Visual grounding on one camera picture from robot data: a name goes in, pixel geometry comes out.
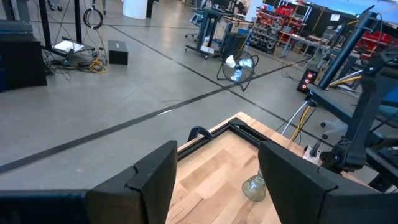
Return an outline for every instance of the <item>concrete floor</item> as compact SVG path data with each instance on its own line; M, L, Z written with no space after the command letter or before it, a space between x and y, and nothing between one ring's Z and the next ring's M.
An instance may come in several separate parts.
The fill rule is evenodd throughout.
M35 3L28 3L30 15L39 21ZM80 4L83 12L85 4ZM105 47L109 39L124 41L129 65L108 65L105 74L73 71L70 81L56 74L47 78L48 86L1 93L0 189L91 188L170 139L184 144L195 125L211 128L243 111L277 129L303 103L305 95L295 90L297 83L282 77L282 61L256 49L249 51L260 54L256 73L263 76L245 92L217 81L219 60L184 52L185 44L194 44L185 34L197 28L189 22L190 7L181 2L160 0L152 19L146 20L124 17L120 0L107 4ZM62 5L65 10L67 2ZM49 15L52 42L58 42L56 21L63 13L49 11ZM34 22L38 39L40 26ZM73 2L63 26L74 38ZM83 36L87 32L84 25L82 32ZM89 35L99 45L97 33L89 30ZM62 29L58 40L61 36L68 34ZM89 38L85 43L92 44ZM292 52L287 61L303 59ZM283 69L295 78L302 72ZM318 108L303 130L302 146L318 141L325 131L319 125L324 119L335 118ZM289 126L285 135L289 138L294 129ZM322 150L330 150L338 138L330 136ZM355 175L369 182L376 174L364 169Z

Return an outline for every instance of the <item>white container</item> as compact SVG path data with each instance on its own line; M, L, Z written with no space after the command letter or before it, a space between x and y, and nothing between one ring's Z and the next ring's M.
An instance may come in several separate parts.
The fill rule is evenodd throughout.
M145 19L148 0L124 0L123 15L133 19Z

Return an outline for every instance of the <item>electric fan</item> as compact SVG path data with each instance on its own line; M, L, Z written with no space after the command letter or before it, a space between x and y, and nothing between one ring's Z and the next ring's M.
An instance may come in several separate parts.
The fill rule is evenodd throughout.
M229 80L239 85L242 91L245 91L253 78L254 67L258 62L259 57L257 55L251 55L244 50L235 50L223 60L217 72L217 80ZM223 70L225 78L218 77L221 69ZM248 84L243 88L242 84L246 82Z

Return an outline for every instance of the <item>gray floor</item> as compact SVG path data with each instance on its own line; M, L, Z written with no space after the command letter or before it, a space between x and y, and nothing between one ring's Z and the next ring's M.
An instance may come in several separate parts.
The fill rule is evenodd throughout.
M31 18L39 21L35 3L29 1ZM62 4L66 9L67 2ZM147 20L124 17L121 9L120 0L108 0L102 33L105 47L109 39L127 44L128 66L109 65L105 74L70 72L70 81L56 74L48 77L48 86L0 94L0 169L14 161L23 164L24 158L49 149L61 151L0 174L0 189L94 187L170 139L182 145L194 125L211 128L243 111L277 129L303 103L305 95L295 91L297 83L284 78L281 70L270 72L283 66L283 61L256 49L249 49L260 54L256 73L266 75L255 79L244 93L230 82L217 81L219 60L184 52L185 44L194 44L185 34L197 29L189 23L191 9L177 0L160 0L154 5L153 18ZM49 15L56 42L56 21L61 21L63 13L49 11ZM68 32L61 29L58 40L75 36L73 2L64 21ZM42 39L40 25L34 22L38 39ZM87 32L84 26L82 32L83 36ZM88 33L99 45L97 33ZM85 42L92 44L88 37ZM303 59L291 53L286 62ZM295 78L302 72L283 69ZM318 108L302 133L302 146L318 141L325 131L319 126L324 119L335 118ZM123 128L114 131L119 124ZM294 129L289 126L285 135L289 138ZM331 136L322 150L330 150L338 138ZM355 175L368 182L376 174L366 169Z

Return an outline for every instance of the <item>white cable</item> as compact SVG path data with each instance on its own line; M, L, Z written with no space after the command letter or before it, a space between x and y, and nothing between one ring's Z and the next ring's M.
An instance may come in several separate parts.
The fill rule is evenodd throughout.
M351 74L349 74L349 75L346 75L345 77L343 77L343 78L339 78L339 79L337 79L336 81L332 82L332 83L331 83L331 84L329 84L329 85L333 85L333 84L335 84L336 82L338 82L338 81L340 81L340 80L344 80L344 79L346 79L346 78L349 78L349 77L355 76L356 74L359 74L359 73L361 73L361 72L363 72L363 70L359 70L359 71L356 71L356 72L354 72L354 73L351 73Z
M307 101L304 102L304 104L296 111L296 113L292 116L292 118L289 120L289 122L286 124L286 127L284 128L284 130L282 131L281 135L284 135L287 127L291 124L291 122L293 121L294 117L300 112L300 110L307 104Z

